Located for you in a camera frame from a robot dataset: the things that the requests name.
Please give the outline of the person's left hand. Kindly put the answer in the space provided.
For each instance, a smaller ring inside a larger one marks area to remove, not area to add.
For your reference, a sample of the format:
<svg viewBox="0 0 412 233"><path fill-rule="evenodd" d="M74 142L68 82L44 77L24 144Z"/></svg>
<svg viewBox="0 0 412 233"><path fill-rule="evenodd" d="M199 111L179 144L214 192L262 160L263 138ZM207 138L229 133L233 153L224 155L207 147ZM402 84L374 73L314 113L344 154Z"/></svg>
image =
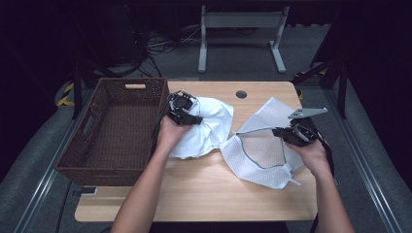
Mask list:
<svg viewBox="0 0 412 233"><path fill-rule="evenodd" d="M178 125L169 116L165 116L160 122L155 154L168 155L189 130L189 125Z"/></svg>

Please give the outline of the black and yellow striped tape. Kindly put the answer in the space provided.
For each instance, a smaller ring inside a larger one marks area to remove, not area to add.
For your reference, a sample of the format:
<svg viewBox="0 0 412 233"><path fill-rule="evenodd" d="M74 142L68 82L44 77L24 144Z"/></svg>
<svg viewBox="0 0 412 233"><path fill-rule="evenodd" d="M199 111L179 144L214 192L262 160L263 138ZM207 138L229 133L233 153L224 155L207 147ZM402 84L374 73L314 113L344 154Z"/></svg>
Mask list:
<svg viewBox="0 0 412 233"><path fill-rule="evenodd" d="M57 106L70 106L70 107L73 107L75 105L74 101L69 100L69 94L71 93L73 88L74 88L73 83L68 83L66 85L60 99L57 102Z"/></svg>

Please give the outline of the white cloth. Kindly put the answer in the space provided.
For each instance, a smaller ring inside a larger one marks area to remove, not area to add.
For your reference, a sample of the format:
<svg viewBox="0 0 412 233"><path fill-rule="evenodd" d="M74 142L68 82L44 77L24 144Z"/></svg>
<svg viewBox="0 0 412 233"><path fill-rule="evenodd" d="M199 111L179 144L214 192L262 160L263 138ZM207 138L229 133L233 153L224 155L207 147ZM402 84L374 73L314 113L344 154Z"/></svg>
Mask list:
<svg viewBox="0 0 412 233"><path fill-rule="evenodd" d="M171 157L199 157L217 149L227 140L234 115L232 106L215 98L194 97L189 113L202 117L202 121L191 125L191 129L170 152Z"/></svg>

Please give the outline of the brown wicker basket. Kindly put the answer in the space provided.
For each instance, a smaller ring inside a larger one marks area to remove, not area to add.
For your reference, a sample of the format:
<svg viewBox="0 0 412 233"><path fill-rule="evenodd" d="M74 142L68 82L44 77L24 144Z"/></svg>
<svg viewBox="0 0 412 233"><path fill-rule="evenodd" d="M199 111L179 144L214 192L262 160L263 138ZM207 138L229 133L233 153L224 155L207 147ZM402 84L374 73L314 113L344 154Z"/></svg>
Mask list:
<svg viewBox="0 0 412 233"><path fill-rule="evenodd" d="M165 78L101 79L55 170L79 185L133 185L155 150L168 95Z"/></svg>

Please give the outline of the black metal stand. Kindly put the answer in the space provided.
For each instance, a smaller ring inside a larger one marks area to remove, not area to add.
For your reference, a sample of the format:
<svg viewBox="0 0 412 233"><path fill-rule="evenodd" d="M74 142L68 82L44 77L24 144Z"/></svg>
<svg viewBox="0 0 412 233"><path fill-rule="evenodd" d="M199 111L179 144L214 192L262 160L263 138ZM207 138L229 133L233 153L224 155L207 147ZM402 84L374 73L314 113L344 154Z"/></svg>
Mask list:
<svg viewBox="0 0 412 233"><path fill-rule="evenodd" d="M105 77L116 78L118 75L112 71L100 67L96 63L79 58L73 66L72 81L74 84L74 113L72 119L76 119L83 108L83 95L82 95L82 83L88 88L96 87L99 76L95 74L95 71L103 74Z"/></svg>
<svg viewBox="0 0 412 233"><path fill-rule="evenodd" d="M292 84L302 83L316 74L324 71L325 74L319 81L322 89L331 89L335 83L338 83L337 109L342 118L346 118L346 90L348 82L348 69L342 59L332 59L323 62L305 73L298 73L292 79Z"/></svg>

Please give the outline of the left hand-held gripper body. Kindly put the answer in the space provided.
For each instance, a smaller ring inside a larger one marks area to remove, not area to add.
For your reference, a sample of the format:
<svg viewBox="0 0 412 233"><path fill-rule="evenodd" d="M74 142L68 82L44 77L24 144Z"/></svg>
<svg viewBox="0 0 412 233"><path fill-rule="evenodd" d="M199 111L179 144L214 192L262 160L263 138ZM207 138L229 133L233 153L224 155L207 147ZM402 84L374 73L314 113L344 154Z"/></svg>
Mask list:
<svg viewBox="0 0 412 233"><path fill-rule="evenodd" d="M194 97L183 90L169 94L169 113L168 116L177 121L177 117L190 115L189 110L193 106Z"/></svg>

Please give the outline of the grey metal stand frame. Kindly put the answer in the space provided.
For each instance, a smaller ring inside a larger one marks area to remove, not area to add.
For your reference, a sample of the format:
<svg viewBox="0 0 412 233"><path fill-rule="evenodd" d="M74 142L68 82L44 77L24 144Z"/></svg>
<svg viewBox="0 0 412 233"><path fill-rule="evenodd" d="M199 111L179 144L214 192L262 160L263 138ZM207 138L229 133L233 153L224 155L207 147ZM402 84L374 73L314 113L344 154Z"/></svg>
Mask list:
<svg viewBox="0 0 412 233"><path fill-rule="evenodd" d="M286 73L286 67L279 51L281 38L289 16L290 7L275 12L209 12L201 8L201 44L198 58L198 72L205 73L207 67L207 30L209 28L272 28L276 36L268 42L277 70Z"/></svg>

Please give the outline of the black table bracket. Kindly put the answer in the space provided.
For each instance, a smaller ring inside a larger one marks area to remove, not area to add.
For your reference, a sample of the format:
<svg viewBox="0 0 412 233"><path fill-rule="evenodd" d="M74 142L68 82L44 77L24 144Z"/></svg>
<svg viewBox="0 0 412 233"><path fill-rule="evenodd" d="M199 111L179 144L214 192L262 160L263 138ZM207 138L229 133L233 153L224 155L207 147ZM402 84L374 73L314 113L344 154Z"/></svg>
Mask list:
<svg viewBox="0 0 412 233"><path fill-rule="evenodd" d="M73 197L81 198L85 195L95 195L97 193L96 187L82 187L80 189L76 189L72 192Z"/></svg>

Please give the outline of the white mesh laundry bag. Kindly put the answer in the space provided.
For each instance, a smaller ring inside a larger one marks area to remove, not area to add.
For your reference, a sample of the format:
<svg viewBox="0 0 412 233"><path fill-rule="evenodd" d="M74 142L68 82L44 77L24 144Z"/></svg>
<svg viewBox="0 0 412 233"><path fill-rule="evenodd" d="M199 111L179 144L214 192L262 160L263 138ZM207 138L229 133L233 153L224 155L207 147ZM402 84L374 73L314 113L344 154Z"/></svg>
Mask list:
<svg viewBox="0 0 412 233"><path fill-rule="evenodd" d="M290 127L291 107L270 98L221 146L223 159L241 180L282 189L303 166L300 156L275 137L276 127Z"/></svg>

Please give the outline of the grey floor rail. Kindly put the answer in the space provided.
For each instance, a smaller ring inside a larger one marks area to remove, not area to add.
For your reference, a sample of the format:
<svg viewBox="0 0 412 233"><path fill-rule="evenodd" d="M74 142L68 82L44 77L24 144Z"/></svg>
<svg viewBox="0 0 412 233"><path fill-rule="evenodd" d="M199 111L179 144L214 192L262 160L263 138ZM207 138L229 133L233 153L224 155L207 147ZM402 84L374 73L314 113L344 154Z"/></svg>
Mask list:
<svg viewBox="0 0 412 233"><path fill-rule="evenodd" d="M52 188L57 172L55 163L62 154L78 121L73 107L58 107L23 149L17 166L17 223L12 233L28 233Z"/></svg>
<svg viewBox="0 0 412 233"><path fill-rule="evenodd" d="M350 124L347 119L344 119L337 107L337 99L333 95L331 90L325 90L324 96L327 102L331 105L331 111L337 118L338 124L343 131L343 134L349 143L349 146L352 151L352 157L360 176L365 184L365 187L371 197L371 200L377 210L380 218L382 219L385 228L388 233L404 233L401 229L399 222L397 221L395 214L381 188L381 185L376 180L367 160L364 156L364 153L361 149L360 144L356 140L356 136L350 127Z"/></svg>

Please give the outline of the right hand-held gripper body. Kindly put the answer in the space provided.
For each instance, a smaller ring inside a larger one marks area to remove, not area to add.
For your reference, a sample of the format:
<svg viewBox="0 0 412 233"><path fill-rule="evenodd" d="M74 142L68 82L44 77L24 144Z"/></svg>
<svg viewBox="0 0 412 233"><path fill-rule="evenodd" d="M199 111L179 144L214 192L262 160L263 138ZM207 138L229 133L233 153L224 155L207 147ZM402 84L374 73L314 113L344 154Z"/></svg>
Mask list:
<svg viewBox="0 0 412 233"><path fill-rule="evenodd" d="M298 147L312 144L320 135L312 117L325 114L327 108L300 108L289 115L290 127L287 129L289 135L286 142Z"/></svg>

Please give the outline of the person's right hand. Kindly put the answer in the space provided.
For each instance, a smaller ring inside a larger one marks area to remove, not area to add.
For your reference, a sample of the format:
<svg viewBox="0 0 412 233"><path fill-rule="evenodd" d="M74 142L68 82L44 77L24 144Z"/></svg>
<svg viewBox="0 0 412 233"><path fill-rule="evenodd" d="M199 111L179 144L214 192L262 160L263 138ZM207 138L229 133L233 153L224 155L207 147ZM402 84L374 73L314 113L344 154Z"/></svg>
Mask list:
<svg viewBox="0 0 412 233"><path fill-rule="evenodd" d="M304 165L315 178L330 172L326 151L319 140L305 147L298 147L290 143L287 143L287 146L300 155Z"/></svg>

